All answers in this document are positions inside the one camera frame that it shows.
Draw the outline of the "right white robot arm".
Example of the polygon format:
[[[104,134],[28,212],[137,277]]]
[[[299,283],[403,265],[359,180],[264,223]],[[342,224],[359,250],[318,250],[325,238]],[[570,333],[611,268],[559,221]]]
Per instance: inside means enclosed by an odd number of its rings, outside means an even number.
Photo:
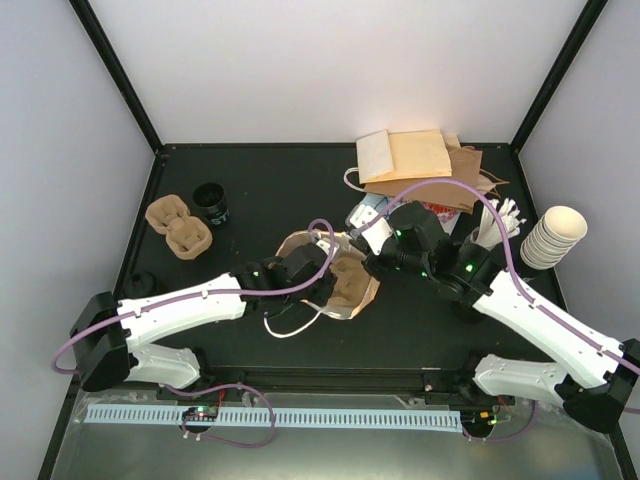
[[[360,206],[349,222],[366,244],[372,275],[386,269],[419,275],[442,297],[499,321],[550,358],[488,354],[455,377],[461,400],[521,397],[560,407],[596,432],[614,430],[639,378],[638,340],[620,342],[583,324],[501,268],[485,248],[452,241],[435,213],[418,202],[389,217]]]

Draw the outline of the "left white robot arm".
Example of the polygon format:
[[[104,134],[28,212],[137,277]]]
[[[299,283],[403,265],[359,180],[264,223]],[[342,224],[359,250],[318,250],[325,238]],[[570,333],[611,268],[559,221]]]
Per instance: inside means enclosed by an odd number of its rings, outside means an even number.
[[[321,240],[165,295],[122,301],[110,292],[95,295],[70,332],[82,389],[99,392],[132,381],[207,397],[215,376],[203,356],[193,347],[169,348],[159,340],[254,312],[278,313],[297,301],[323,306],[336,284],[330,270],[336,254]]]

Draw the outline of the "black printed paper cup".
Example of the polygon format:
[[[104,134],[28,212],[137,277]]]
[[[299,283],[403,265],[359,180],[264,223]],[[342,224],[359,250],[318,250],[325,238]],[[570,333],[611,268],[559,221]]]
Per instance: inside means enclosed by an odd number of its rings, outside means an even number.
[[[201,217],[211,226],[224,226],[229,221],[229,208],[225,190],[221,184],[208,182],[193,192],[193,202]]]

